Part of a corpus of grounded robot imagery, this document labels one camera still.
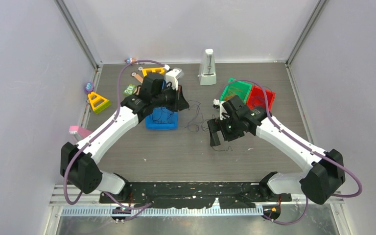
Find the blue plastic bin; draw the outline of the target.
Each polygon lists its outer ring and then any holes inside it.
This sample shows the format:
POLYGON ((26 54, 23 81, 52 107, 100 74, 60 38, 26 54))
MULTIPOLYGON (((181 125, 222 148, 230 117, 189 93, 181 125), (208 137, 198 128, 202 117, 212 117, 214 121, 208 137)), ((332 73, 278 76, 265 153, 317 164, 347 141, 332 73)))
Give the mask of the blue plastic bin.
POLYGON ((176 130, 178 129, 178 113, 166 107, 154 108, 152 114, 145 119, 148 130, 176 130))

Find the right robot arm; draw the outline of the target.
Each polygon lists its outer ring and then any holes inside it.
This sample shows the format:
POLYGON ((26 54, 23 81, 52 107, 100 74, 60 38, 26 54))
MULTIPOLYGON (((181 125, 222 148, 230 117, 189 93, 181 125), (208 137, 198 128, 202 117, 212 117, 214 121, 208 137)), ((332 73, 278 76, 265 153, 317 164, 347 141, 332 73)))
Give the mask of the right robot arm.
POLYGON ((340 152, 314 146, 281 124, 265 107, 250 109, 237 95, 227 101, 214 99, 213 107, 219 110, 219 116, 207 122, 211 147, 221 144, 218 132, 225 141, 250 133, 275 146, 301 169, 298 173, 274 171, 266 175, 260 181, 264 200, 272 201, 283 193, 302 194, 322 205, 345 182, 340 152))

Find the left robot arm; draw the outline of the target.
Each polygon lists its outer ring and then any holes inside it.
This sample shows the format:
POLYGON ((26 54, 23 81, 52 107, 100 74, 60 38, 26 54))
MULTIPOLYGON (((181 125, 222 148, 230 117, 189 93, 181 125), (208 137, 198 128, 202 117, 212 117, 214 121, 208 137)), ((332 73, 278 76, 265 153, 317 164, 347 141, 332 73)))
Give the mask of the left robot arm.
POLYGON ((65 182, 75 185, 85 194, 106 191, 118 202, 126 202, 131 192, 125 186, 125 179, 101 171, 98 163, 119 138, 152 114, 154 108, 166 107, 178 112, 189 107, 179 85, 182 76, 183 72, 176 69, 165 75, 149 73, 144 77, 138 94, 126 97, 100 127, 76 144, 64 144, 60 173, 65 182))

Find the white metronome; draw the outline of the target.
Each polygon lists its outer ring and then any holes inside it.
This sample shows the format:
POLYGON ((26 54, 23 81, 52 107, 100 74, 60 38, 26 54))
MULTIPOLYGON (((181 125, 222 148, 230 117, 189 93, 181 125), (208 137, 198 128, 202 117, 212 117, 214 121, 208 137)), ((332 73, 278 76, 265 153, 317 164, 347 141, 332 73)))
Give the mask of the white metronome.
POLYGON ((199 83, 202 86, 209 86, 217 83, 213 49, 206 49, 204 51, 198 78, 199 83))

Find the green plastic bin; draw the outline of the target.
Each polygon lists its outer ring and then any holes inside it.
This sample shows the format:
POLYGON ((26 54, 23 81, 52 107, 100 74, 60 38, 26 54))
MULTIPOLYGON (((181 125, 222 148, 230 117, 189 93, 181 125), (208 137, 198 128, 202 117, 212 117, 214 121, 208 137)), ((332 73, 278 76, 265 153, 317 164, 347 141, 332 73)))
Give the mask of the green plastic bin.
POLYGON ((236 82, 234 78, 230 78, 228 83, 229 85, 223 90, 220 100, 227 101, 233 96, 238 95, 242 101, 246 103, 252 89, 252 85, 241 81, 236 82))

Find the yellow triangle toy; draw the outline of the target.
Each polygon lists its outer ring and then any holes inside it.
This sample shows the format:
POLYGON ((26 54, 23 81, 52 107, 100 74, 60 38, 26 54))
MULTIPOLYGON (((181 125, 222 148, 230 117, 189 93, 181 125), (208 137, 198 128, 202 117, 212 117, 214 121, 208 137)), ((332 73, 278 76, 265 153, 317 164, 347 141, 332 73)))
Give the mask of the yellow triangle toy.
POLYGON ((95 114, 99 114, 111 105, 110 100, 97 94, 96 92, 90 92, 88 94, 88 100, 95 114))
POLYGON ((159 73, 161 75, 165 74, 165 69, 162 67, 157 67, 157 68, 143 68, 142 69, 142 74, 143 76, 147 76, 149 73, 159 73))

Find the red plastic bin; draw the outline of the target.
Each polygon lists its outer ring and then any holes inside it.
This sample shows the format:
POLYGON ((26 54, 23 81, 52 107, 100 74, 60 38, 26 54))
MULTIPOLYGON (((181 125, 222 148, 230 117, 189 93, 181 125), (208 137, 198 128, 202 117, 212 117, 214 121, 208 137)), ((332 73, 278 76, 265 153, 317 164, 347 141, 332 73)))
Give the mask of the red plastic bin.
POLYGON ((269 111, 272 110, 272 105, 276 97, 276 93, 268 87, 264 87, 266 96, 264 96, 263 90, 258 86, 252 86, 248 99, 246 101, 247 106, 253 109, 256 106, 266 107, 268 104, 269 111))

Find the green toy block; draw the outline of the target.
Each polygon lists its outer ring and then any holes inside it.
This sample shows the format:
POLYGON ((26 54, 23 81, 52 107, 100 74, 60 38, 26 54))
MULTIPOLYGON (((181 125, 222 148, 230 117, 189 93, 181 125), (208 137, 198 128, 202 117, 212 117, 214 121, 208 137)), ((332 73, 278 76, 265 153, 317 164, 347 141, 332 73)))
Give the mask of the green toy block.
POLYGON ((124 90, 123 94, 126 96, 132 95, 137 90, 137 86, 134 84, 129 84, 124 90))

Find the small figurine toy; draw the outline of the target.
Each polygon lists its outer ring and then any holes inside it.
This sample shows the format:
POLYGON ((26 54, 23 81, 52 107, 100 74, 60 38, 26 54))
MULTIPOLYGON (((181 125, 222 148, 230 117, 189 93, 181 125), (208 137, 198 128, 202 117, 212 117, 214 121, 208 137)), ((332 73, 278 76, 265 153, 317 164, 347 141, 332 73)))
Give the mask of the small figurine toy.
POLYGON ((124 62, 125 62, 126 64, 131 64, 131 63, 133 63, 133 62, 135 62, 135 61, 136 61, 136 59, 135 59, 135 58, 131 58, 131 57, 126 58, 126 59, 124 60, 124 62))

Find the purple round toy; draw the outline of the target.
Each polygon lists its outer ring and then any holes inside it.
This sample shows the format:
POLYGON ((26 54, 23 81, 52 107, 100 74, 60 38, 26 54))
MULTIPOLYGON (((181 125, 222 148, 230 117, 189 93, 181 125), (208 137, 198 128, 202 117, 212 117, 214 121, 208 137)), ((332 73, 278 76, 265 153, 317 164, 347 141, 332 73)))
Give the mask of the purple round toy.
POLYGON ((85 94, 90 94, 94 91, 94 84, 93 82, 87 82, 84 87, 85 94))

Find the pink stand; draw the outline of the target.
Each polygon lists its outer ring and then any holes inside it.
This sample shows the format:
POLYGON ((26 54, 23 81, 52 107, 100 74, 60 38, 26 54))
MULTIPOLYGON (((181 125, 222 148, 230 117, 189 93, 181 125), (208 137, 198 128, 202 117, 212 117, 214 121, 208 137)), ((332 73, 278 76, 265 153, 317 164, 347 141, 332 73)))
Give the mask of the pink stand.
POLYGON ((80 126, 70 126, 69 134, 72 136, 73 142, 79 142, 92 134, 92 131, 80 126))

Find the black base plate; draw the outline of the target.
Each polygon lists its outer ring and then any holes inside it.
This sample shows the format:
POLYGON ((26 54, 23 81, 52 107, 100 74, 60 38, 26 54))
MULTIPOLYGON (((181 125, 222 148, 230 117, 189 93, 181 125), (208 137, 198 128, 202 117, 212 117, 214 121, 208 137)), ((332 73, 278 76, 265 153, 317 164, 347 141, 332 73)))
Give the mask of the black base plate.
POLYGON ((99 202, 150 204, 154 209, 210 208, 215 201, 224 209, 248 209, 255 203, 290 202, 290 194, 274 194, 254 182, 129 182, 118 195, 101 193, 99 202))

